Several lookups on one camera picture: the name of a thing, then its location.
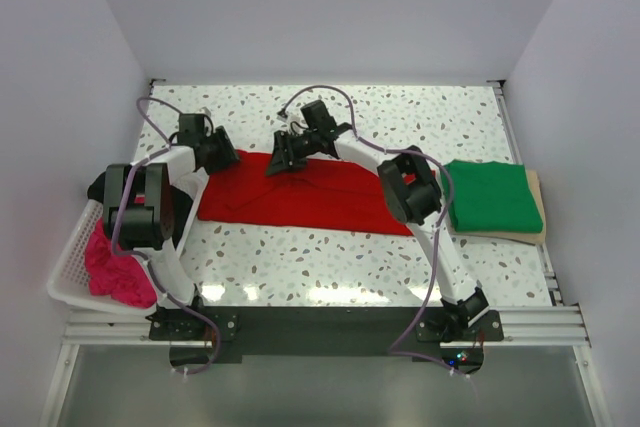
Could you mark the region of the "red t-shirt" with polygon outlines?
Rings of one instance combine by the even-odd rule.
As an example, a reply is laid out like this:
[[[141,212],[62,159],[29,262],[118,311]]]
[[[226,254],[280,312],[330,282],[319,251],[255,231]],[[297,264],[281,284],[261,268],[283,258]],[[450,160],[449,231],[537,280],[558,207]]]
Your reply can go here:
[[[268,176],[269,154],[241,151],[239,157],[210,176],[199,220],[411,235],[387,209],[379,178],[356,164],[311,159],[300,171]]]

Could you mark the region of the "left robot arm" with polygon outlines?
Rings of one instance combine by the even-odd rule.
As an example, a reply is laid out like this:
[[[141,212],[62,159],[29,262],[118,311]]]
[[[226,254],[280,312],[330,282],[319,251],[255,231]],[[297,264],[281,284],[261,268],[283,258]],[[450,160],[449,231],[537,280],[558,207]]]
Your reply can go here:
[[[173,314],[173,329],[185,339],[196,339],[206,330],[207,315],[189,305],[197,288],[180,255],[209,176],[238,163],[239,155],[221,126],[209,134],[178,135],[187,142],[134,164],[106,168],[103,228],[116,255],[131,255],[141,265],[154,288],[155,303],[181,306]]]

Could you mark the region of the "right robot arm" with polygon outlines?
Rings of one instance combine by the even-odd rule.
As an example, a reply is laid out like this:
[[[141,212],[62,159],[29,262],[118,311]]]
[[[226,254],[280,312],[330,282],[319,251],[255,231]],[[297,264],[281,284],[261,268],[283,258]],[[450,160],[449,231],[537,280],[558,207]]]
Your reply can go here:
[[[305,166],[308,157],[325,154],[355,164],[379,179],[391,216],[406,226],[428,256],[431,277],[437,283],[448,333],[469,339],[481,327],[489,310],[482,288],[463,265],[445,225],[448,206],[433,160],[416,146],[383,149],[347,129],[323,136],[316,131],[293,134],[277,131],[267,167],[269,176]]]

